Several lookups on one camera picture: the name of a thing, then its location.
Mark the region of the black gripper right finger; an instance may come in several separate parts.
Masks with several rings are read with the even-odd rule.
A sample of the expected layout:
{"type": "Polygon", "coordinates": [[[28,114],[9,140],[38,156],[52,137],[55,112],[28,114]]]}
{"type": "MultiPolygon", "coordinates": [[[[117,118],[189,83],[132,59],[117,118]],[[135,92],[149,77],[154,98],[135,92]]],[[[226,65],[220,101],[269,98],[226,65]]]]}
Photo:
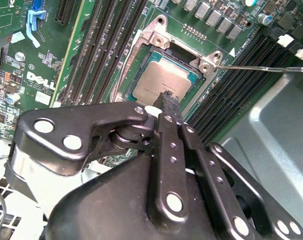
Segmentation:
{"type": "Polygon", "coordinates": [[[184,144],[191,213],[175,240],[303,240],[302,226],[220,144],[204,146],[172,113],[184,144]]]}

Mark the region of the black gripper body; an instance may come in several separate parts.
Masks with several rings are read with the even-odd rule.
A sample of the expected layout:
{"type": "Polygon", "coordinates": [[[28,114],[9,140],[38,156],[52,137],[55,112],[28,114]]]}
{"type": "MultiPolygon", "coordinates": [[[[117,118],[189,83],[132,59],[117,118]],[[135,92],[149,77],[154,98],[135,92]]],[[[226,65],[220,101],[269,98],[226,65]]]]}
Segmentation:
{"type": "Polygon", "coordinates": [[[214,240],[197,177],[187,172],[189,216],[176,232],[161,232],[147,214],[150,156],[136,156],[65,195],[48,219],[49,240],[214,240]]]}

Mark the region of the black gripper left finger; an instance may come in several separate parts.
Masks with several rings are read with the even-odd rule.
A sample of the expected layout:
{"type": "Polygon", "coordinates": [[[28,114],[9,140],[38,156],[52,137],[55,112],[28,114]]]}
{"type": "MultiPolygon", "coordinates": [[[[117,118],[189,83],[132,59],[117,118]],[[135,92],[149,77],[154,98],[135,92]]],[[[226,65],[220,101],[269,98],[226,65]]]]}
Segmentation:
{"type": "Polygon", "coordinates": [[[152,157],[147,216],[156,226],[188,220],[184,144],[172,96],[156,113],[132,101],[31,110],[17,122],[9,167],[49,217],[71,191],[133,159],[152,157]]]}

